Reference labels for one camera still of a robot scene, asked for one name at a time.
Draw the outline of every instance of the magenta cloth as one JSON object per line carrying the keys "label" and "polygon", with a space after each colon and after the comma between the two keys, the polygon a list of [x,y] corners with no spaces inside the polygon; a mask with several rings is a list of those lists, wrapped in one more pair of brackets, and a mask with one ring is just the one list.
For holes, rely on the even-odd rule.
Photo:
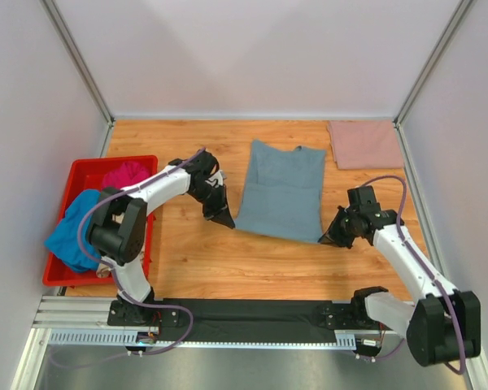
{"label": "magenta cloth", "polygon": [[103,177],[103,182],[101,183],[101,186],[103,189],[106,187],[115,187],[117,189],[122,189],[123,187],[137,184],[144,179],[148,179],[149,177],[150,173],[139,162],[127,161],[123,162],[123,164],[121,164],[121,167],[119,167],[118,169],[108,172]]}
{"label": "magenta cloth", "polygon": [[389,120],[332,120],[328,130],[338,169],[403,167],[396,131]]}

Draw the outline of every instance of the clothing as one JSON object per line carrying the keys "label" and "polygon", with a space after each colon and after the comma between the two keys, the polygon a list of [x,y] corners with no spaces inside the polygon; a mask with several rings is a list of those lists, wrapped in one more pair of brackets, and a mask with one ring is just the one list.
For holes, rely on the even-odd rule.
{"label": "clothing", "polygon": [[389,120],[332,120],[328,130],[338,169],[403,167],[396,131]]}
{"label": "clothing", "polygon": [[254,140],[236,229],[316,243],[324,168],[324,150],[281,151]]}
{"label": "clothing", "polygon": [[[98,263],[87,258],[81,252],[76,238],[81,220],[87,214],[87,211],[98,203],[98,198],[99,191],[95,189],[86,189],[80,193],[65,210],[65,216],[45,242],[46,248],[74,272],[96,271],[98,269]],[[95,258],[100,259],[99,253],[85,239],[89,222],[90,218],[83,227],[83,242],[87,251]]]}
{"label": "clothing", "polygon": [[121,166],[114,171],[108,172],[102,181],[102,189],[106,187],[114,187],[116,189],[122,189],[129,185],[134,185],[148,179],[150,173],[139,162],[127,161],[123,162]]}

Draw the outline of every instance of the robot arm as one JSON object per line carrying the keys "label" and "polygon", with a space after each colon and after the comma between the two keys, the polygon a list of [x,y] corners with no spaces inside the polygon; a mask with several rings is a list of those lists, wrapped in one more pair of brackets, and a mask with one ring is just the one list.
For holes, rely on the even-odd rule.
{"label": "robot arm", "polygon": [[351,248],[355,238],[366,239],[398,272],[414,302],[414,305],[402,302],[384,288],[366,288],[355,292],[353,298],[355,306],[360,307],[360,315],[365,314],[406,338],[412,355],[422,366],[450,362],[460,358],[460,351],[446,311],[443,298],[446,293],[460,323],[466,357],[478,356],[481,306],[475,294],[460,292],[434,268],[408,229],[398,226],[396,212],[381,210],[373,187],[353,188],[348,195],[350,205],[346,209],[338,207],[338,214],[320,243]]}
{"label": "robot arm", "polygon": [[[175,196],[188,193],[203,204],[207,220],[228,228],[234,228],[235,224],[229,212],[219,163],[206,151],[193,160],[173,160],[158,175],[123,190],[130,194],[115,197],[122,192],[117,188],[105,188],[101,192],[98,203],[106,203],[98,205],[92,214],[86,239],[115,270],[113,275],[121,290],[117,301],[112,303],[112,315],[107,323],[148,326],[154,321],[155,311],[134,304],[154,302],[154,292],[139,261],[147,215]],[[351,306],[359,323],[365,324],[365,319],[377,321],[405,337],[412,355],[422,366],[457,360],[460,348],[452,319],[446,311],[445,293],[455,307],[465,356],[478,356],[481,352],[481,307],[475,294],[460,292],[435,270],[408,230],[399,226],[396,212],[381,210],[372,187],[354,188],[348,195],[350,205],[346,209],[338,208],[337,216],[320,243],[351,248],[355,238],[366,239],[389,260],[414,302],[413,305],[402,302],[384,288],[358,290]],[[121,214],[123,221],[118,223],[114,216]]]}
{"label": "robot arm", "polygon": [[[122,191],[130,194],[118,197],[99,207],[93,214],[87,229],[87,241],[99,251],[102,260],[115,270],[119,291],[118,301],[130,317],[139,316],[141,322],[147,320],[149,310],[133,307],[124,299],[124,294],[138,302],[152,302],[153,290],[146,280],[140,260],[144,245],[146,217],[155,209],[177,195],[188,193],[203,204],[203,215],[207,220],[234,228],[226,199],[223,172],[213,155],[203,151],[196,159],[177,168],[183,160],[171,161],[159,174],[147,180],[122,189],[105,188],[98,202]],[[114,216],[123,215],[118,223]],[[118,310],[120,318],[125,310]]]}

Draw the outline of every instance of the wooden floor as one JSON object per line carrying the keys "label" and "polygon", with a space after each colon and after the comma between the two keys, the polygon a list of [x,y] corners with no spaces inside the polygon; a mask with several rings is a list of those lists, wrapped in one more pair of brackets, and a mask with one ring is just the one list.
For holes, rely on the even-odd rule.
{"label": "wooden floor", "polygon": [[[120,120],[108,157],[155,154],[159,169],[206,146],[228,176],[229,208],[238,213],[251,141],[281,150],[297,145],[327,151],[321,220],[325,230],[346,191],[384,174],[403,170],[339,171],[324,121],[155,121]],[[398,208],[401,184],[375,184],[384,208]],[[410,199],[403,218],[425,250]],[[191,197],[176,197],[155,212],[149,280],[157,297],[349,299],[357,288],[384,286],[396,297],[409,295],[391,265],[364,240],[353,249],[304,244],[230,230],[203,219]],[[68,289],[69,296],[114,296],[114,286]]]}

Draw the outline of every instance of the aluminum frame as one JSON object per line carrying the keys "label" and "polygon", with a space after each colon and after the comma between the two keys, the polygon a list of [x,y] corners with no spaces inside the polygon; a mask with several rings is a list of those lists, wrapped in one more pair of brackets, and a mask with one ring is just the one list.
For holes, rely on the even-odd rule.
{"label": "aluminum frame", "polygon": [[[112,327],[107,325],[113,298],[43,297],[34,329],[50,329],[49,345],[108,345],[163,347],[171,341],[146,344],[137,342],[138,332],[156,332],[156,327]],[[184,341],[182,348],[255,348],[255,349],[337,349],[354,350],[357,336],[377,336],[378,331],[334,331],[336,342],[324,343],[246,343]]]}
{"label": "aluminum frame", "polygon": [[[444,54],[445,50],[448,47],[448,44],[451,42],[451,39],[455,35],[455,32],[458,30],[462,22],[464,21],[466,15],[468,14],[469,10],[471,9],[472,5],[475,3],[475,0],[460,0],[457,8],[453,16],[451,17],[448,25],[445,27],[441,37],[438,40],[437,45],[434,47],[433,52],[429,56],[426,64],[423,66],[423,69],[420,75],[417,77],[415,84],[413,85],[410,93],[408,94],[404,104],[402,105],[401,109],[399,110],[398,114],[394,118],[394,128],[398,135],[399,144],[401,150],[403,152],[403,159],[405,162],[405,173],[407,175],[407,182],[410,187],[410,191],[412,194],[412,199],[414,201],[414,205],[416,208],[416,213],[418,215],[418,219],[420,220],[421,230],[423,231],[425,237],[425,243],[427,244],[427,248],[430,254],[430,260],[432,263],[442,271],[442,261],[441,256],[436,246],[437,237],[434,233],[434,230],[429,221],[429,212],[426,208],[426,204],[424,203],[423,199],[420,195],[419,190],[419,181],[416,177],[416,170],[413,165],[412,156],[408,153],[407,142],[404,136],[404,122],[407,118],[408,113],[410,112],[415,100],[420,94],[423,86],[429,79],[430,74],[433,72],[434,68],[436,67],[437,63],[441,60],[442,55]],[[105,102],[97,84],[94,81],[94,78],[90,74],[89,69],[85,64],[85,60],[82,58],[81,53],[72,38],[72,34],[69,31],[67,24],[65,23],[64,17],[62,16],[61,12],[59,11],[57,5],[55,4],[55,0],[41,0],[41,4],[46,9],[47,15],[51,19],[58,35],[60,36],[63,45],[67,49],[71,60],[76,66],[77,71],[80,73],[82,80],[84,81],[85,85],[87,86],[93,100],[96,102],[99,110],[102,112],[103,116],[105,117],[106,121],[109,124],[107,136],[105,138],[105,142],[102,147],[101,156],[103,157],[108,149],[108,144],[110,142],[112,129],[115,125],[115,117],[111,113],[108,108],[107,103]],[[33,327],[31,332],[29,333],[29,337],[27,343],[24,348],[24,352],[22,354],[22,358],[20,359],[20,363],[18,365],[15,378],[13,380],[11,388],[14,389],[28,389],[34,388],[39,370],[41,369],[41,363],[46,351],[46,347],[50,342],[51,332],[54,328],[56,323],[52,325],[48,325],[48,322],[43,320],[44,316],[42,315],[44,310],[50,306],[50,303],[53,304],[53,308],[56,306],[59,307],[59,310],[62,310],[64,313],[66,310],[71,310],[73,304],[70,303],[72,301],[71,297],[43,297],[41,300],[41,305],[39,309],[39,314],[37,314],[37,318],[33,323]],[[102,307],[101,310],[104,310],[105,303],[111,301],[111,298],[93,298],[96,300],[96,308]],[[90,314],[93,310],[89,310],[89,314],[87,313],[80,313],[74,314],[74,322],[72,323],[73,329],[79,329],[78,323],[86,322],[86,320],[91,320]],[[101,323],[98,323],[99,319],[96,318],[95,323],[92,326],[96,329],[101,331],[102,329],[106,332],[107,329]],[[484,350],[481,351],[481,356],[476,359],[469,359],[467,361],[468,367],[468,374],[466,375],[468,378],[467,383],[471,384],[472,388],[486,388],[488,389],[488,361],[486,360],[486,355],[484,354]]]}

